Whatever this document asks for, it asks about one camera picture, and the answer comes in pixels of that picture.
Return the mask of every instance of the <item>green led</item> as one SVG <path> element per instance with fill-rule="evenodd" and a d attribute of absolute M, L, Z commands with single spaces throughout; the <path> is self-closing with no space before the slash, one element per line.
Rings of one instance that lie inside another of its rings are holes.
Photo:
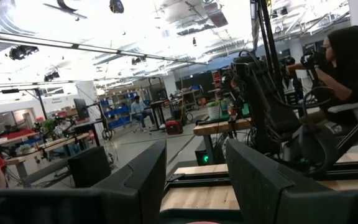
<path fill-rule="evenodd" d="M 208 156 L 204 156 L 204 157 L 203 157 L 203 161 L 204 161 L 205 163 L 207 163 L 207 162 L 208 162 Z"/>

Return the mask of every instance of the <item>concrete floor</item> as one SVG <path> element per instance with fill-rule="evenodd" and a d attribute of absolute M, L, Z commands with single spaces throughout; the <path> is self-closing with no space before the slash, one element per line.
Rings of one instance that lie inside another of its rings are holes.
<path fill-rule="evenodd" d="M 191 112 L 195 117 L 201 116 L 203 114 L 207 115 L 208 112 L 206 108 L 200 108 L 199 111 Z M 164 111 L 165 117 L 169 117 L 169 111 Z M 150 120 L 147 119 L 147 125 L 151 126 Z M 133 133 L 133 127 L 126 127 L 116 130 L 116 134 L 114 135 L 112 144 L 116 148 L 117 154 L 117 162 L 116 166 L 118 168 L 127 164 L 130 160 L 139 155 L 142 151 L 151 146 L 155 141 L 160 139 L 165 139 L 167 141 L 167 173 L 176 170 L 176 165 L 181 162 L 186 162 L 186 164 L 196 166 L 197 163 L 195 161 L 195 149 L 202 142 L 203 138 L 199 136 L 195 136 L 193 134 L 193 128 L 195 124 L 188 124 L 183 128 L 183 134 L 169 136 L 164 132 L 153 132 L 152 135 L 143 132 Z M 238 139 L 242 139 L 243 134 L 239 134 Z M 111 151 L 111 147 L 106 147 L 107 151 Z M 353 147 L 350 152 L 358 152 L 358 146 Z M 57 162 L 57 160 L 53 160 L 52 162 L 47 162 L 46 160 L 42 160 L 40 164 L 36 164 L 33 159 L 26 161 L 25 166 L 29 174 L 42 169 L 43 167 L 49 166 L 53 162 Z M 15 166 L 9 166 L 9 171 L 14 175 L 17 175 L 17 171 Z M 46 182 L 52 180 L 54 178 L 54 174 L 50 174 L 47 177 L 44 177 L 42 180 L 39 180 L 37 183 Z M 9 186 L 11 187 L 21 187 L 17 186 L 17 182 L 14 180 L 9 181 Z M 51 188 L 68 188 L 74 186 L 71 177 L 66 178 L 65 180 L 56 183 L 51 186 Z"/>

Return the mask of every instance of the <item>hand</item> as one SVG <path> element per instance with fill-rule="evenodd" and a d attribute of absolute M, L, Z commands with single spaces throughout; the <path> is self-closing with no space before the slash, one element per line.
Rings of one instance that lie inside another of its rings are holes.
<path fill-rule="evenodd" d="M 5 178 L 0 179 L 0 188 L 5 189 L 6 187 L 7 187 L 7 186 L 6 186 L 6 180 L 5 180 Z"/>

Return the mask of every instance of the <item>office chair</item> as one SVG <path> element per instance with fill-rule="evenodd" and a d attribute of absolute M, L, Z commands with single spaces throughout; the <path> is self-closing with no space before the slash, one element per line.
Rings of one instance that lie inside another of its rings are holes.
<path fill-rule="evenodd" d="M 138 132 L 139 130 L 140 131 L 143 131 L 143 127 L 142 127 L 142 123 L 140 122 L 139 119 L 135 118 L 134 117 L 135 114 L 131 114 L 131 125 L 133 125 L 135 123 L 136 125 L 136 128 L 134 129 L 134 133 Z M 149 135 L 151 135 L 151 131 L 150 131 L 150 126 L 146 126 L 145 129 L 148 129 L 149 130 Z"/>

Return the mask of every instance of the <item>black hoodie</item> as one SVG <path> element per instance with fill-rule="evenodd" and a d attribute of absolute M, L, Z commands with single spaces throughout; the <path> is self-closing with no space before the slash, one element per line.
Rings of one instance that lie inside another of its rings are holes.
<path fill-rule="evenodd" d="M 327 110 L 332 106 L 358 102 L 358 26 L 335 30 L 328 34 L 328 39 L 336 57 L 337 67 L 323 69 L 323 71 L 340 84 L 350 88 L 352 94 L 344 101 L 333 98 L 321 109 L 326 112 L 327 119 L 332 122 L 355 124 L 357 121 L 351 111 L 332 114 Z"/>

